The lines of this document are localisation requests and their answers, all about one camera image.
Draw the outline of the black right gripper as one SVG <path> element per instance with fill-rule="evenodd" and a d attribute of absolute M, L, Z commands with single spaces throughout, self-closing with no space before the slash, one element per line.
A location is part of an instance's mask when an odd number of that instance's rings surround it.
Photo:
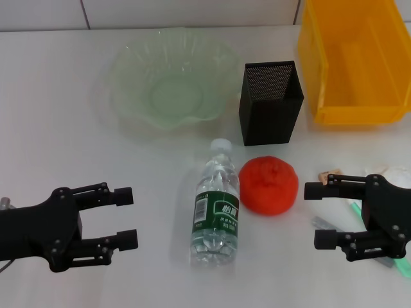
<path fill-rule="evenodd" d="M 329 174 L 326 183 L 307 182 L 305 200 L 341 198 L 362 200 L 362 219 L 367 231 L 316 230 L 317 250 L 340 248 L 347 261 L 381 257 L 400 259 L 410 242 L 410 189 L 395 186 L 381 175 Z"/>

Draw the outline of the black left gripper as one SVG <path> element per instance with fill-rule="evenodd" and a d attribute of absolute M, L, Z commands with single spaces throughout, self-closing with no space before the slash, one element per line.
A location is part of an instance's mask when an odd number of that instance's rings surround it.
<path fill-rule="evenodd" d="M 1 260 L 40 257 L 52 272 L 74 266 L 70 244 L 81 239 L 79 209 L 107 205 L 117 207 L 134 203 L 131 187 L 110 191 L 108 184 L 88 185 L 76 189 L 55 189 L 44 202 L 1 211 Z M 84 239 L 76 243 L 76 266 L 108 266 L 114 250 L 138 248 L 137 230 L 116 235 Z"/>

